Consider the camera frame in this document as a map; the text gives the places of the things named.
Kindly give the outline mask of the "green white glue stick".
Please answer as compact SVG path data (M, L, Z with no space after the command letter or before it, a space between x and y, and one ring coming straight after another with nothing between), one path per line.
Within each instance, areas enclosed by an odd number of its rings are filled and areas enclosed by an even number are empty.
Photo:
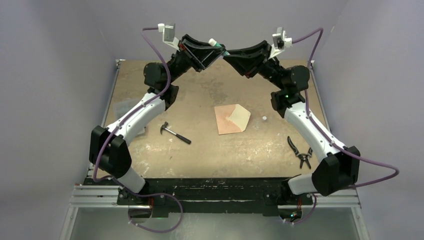
M228 56L230 55L230 53L227 51L226 47L224 45L221 45L218 41L216 41L214 38L210 38L208 41L208 44L211 47L215 47L215 48L219 48L222 50L222 55L223 56Z

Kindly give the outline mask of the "brown envelope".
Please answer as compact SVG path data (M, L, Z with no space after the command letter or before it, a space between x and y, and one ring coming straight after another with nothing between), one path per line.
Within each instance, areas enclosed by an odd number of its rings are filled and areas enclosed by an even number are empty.
M219 135L242 133L249 123L251 112L240 104L214 107Z

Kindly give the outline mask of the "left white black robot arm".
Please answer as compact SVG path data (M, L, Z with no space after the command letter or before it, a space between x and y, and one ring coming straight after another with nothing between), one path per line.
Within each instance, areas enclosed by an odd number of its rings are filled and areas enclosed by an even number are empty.
M190 69L201 72L225 55L222 43L210 39L198 41L189 35L170 43L176 49L169 61L144 66L144 83L148 87L143 98L115 122L106 127L96 126L90 135L89 161L97 170L105 171L130 190L129 197L138 205L149 199L147 182L132 168L129 145L157 116L176 100L179 87L172 82Z

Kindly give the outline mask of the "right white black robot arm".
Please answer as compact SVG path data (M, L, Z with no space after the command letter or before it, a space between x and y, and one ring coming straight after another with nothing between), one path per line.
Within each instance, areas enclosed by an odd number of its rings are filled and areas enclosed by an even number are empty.
M262 76L278 87L272 92L271 105L304 138L317 157L319 164L312 173L290 178L281 189L280 196L288 204L301 194L319 193L328 196L354 185L359 175L359 150L344 143L315 120L301 92L309 87L310 70L304 65L285 68L275 56L272 46L265 40L252 47L229 50L223 58L240 75L252 78Z

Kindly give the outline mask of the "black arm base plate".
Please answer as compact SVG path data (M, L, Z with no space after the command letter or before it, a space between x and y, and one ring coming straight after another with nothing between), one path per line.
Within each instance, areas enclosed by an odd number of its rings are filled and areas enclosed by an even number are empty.
M291 194L286 177L148 178L146 182L142 194L150 197L119 189L117 204L147 206L154 218L161 218L180 212L290 217L288 210L314 203L306 193Z

